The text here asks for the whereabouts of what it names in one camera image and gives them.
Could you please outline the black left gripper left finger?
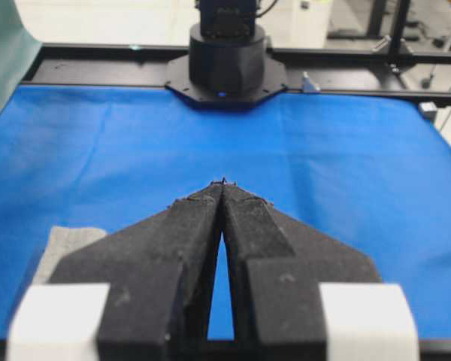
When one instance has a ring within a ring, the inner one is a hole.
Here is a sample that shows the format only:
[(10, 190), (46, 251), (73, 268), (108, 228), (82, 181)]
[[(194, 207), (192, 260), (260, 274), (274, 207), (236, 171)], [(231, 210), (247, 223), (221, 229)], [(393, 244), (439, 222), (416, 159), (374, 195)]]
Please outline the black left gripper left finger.
[(222, 184), (60, 259), (15, 313), (9, 360), (169, 360), (206, 336)]

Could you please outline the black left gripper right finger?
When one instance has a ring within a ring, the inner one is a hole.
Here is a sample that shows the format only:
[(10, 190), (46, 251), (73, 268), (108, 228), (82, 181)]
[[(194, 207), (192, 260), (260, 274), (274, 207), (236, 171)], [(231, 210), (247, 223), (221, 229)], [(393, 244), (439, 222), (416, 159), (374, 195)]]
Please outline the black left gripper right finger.
[(417, 360), (402, 289), (372, 260), (227, 184), (235, 332), (260, 360)]

